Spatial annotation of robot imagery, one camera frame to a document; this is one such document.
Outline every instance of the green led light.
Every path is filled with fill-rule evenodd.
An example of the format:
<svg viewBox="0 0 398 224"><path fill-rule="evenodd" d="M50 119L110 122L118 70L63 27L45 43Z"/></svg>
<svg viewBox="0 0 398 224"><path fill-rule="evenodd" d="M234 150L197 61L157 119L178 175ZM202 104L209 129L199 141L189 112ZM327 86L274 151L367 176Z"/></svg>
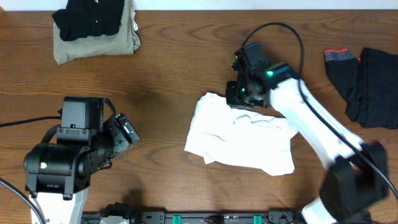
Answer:
<svg viewBox="0 0 398 224"><path fill-rule="evenodd" d="M274 74L273 71L267 71L267 75L268 75L269 77L271 77L273 74Z"/></svg>
<svg viewBox="0 0 398 224"><path fill-rule="evenodd" d="M40 168L41 168L41 169L46 169L46 168L47 168L47 163L41 162L41 163L40 163Z"/></svg>

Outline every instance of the white cloth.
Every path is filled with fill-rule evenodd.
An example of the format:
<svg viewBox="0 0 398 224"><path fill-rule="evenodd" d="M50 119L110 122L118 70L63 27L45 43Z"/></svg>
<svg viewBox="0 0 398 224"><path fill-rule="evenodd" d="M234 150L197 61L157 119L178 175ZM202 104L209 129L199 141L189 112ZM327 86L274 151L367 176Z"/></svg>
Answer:
<svg viewBox="0 0 398 224"><path fill-rule="evenodd" d="M207 93L197 103L185 151L233 166L262 169L270 175L294 171L290 139L297 130L286 118L230 108Z"/></svg>

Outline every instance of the folded clothing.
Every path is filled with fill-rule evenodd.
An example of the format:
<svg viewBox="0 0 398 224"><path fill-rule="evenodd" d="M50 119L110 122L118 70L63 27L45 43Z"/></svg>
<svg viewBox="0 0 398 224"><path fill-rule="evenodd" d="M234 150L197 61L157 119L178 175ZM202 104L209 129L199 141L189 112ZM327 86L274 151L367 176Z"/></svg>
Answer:
<svg viewBox="0 0 398 224"><path fill-rule="evenodd" d="M185 151L205 164L262 169L270 175L294 171L290 139L297 130L286 118L230 108L226 99L207 93L197 103Z"/></svg>
<svg viewBox="0 0 398 224"><path fill-rule="evenodd" d="M398 128L398 55L366 48L325 51L326 74L347 102L346 114L364 128Z"/></svg>
<svg viewBox="0 0 398 224"><path fill-rule="evenodd" d="M133 54L141 46L134 21L134 8L131 0L124 1L123 14L119 32L115 35L79 38L74 41L63 41L60 29L56 24L53 28L54 59L60 65L75 58L96 55L126 55Z"/></svg>
<svg viewBox="0 0 398 224"><path fill-rule="evenodd" d="M68 0L67 8L52 17L63 41L119 32L124 0Z"/></svg>

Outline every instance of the wire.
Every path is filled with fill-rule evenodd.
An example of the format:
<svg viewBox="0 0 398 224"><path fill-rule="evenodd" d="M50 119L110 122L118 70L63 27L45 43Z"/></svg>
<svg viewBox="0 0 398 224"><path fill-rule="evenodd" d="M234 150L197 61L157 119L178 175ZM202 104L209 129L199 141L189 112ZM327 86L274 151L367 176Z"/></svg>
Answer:
<svg viewBox="0 0 398 224"><path fill-rule="evenodd" d="M394 184L388 179L388 177L386 177L368 158L366 158L361 151L359 151L356 147L354 147L346 138L344 138L344 136L342 136L336 129L334 129L327 121L325 121L325 119L312 107L312 105L308 102L307 97L304 95L302 89L301 89L301 78L302 78L302 72L303 72L303 66L304 66L304 46L303 46L303 42L300 38L299 33L297 33L297 31L284 23L281 22L270 22L267 24L263 24L261 26L259 26L257 29L253 30L248 37L243 41L242 46L246 45L246 42L250 39L250 37L256 33L258 30L267 27L267 26L283 26L288 28L290 31L292 31L294 33L294 35L296 36L298 43L300 44L300 49L301 49L301 53L300 53L300 66L298 68L298 91L300 92L300 96L303 98L304 103L310 108L310 111L326 126L328 127L328 129L335 135L338 137L338 139L340 139L340 141L344 142L348 147L350 147L354 153L362 160L364 161L367 165L369 165L372 170L377 173L384 181L386 181L387 185L390 187L390 189L392 190L392 193L394 194L394 196L396 197L396 199L398 200L398 191L397 189L394 187Z"/></svg>
<svg viewBox="0 0 398 224"><path fill-rule="evenodd" d="M113 164L113 163L112 163L112 161L109 160L108 164L109 164L108 166L106 166L106 167L101 167L101 168L99 168L97 171L105 170L105 169L110 169L110 168L112 167L112 164Z"/></svg>
<svg viewBox="0 0 398 224"><path fill-rule="evenodd" d="M29 207L33 210L33 212L36 214L37 218L39 219L40 224L45 224L44 216L39 212L39 209L37 209L37 207L21 191L16 189L14 186L12 186L9 182L5 181L3 178L0 178L0 183L2 183L4 186L10 189L16 195L18 195L26 204L29 205Z"/></svg>
<svg viewBox="0 0 398 224"><path fill-rule="evenodd" d="M207 222L207 224L220 224L224 223L223 217L219 217L220 220L216 219L217 217L203 217L203 221Z"/></svg>
<svg viewBox="0 0 398 224"><path fill-rule="evenodd" d="M82 218L81 219L81 224L98 224L98 223L101 223L101 220L102 220L102 217Z"/></svg>
<svg viewBox="0 0 398 224"><path fill-rule="evenodd" d="M18 124L26 124L26 123L35 122L35 121L42 121L45 119L61 119L61 117L60 116L45 116L45 117L41 117L41 118L32 118L32 119L27 119L27 120L23 120L23 121L15 121L15 122L10 122L10 123L0 124L0 128L18 125Z"/></svg>

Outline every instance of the black sock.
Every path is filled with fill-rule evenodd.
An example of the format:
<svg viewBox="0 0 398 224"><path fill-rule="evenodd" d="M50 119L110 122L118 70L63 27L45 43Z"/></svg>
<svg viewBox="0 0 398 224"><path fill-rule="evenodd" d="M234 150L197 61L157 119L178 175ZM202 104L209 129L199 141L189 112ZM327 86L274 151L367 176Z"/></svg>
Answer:
<svg viewBox="0 0 398 224"><path fill-rule="evenodd" d="M359 116L360 100L357 88L359 60L347 49L325 51L326 75L347 102L346 114L352 121Z"/></svg>

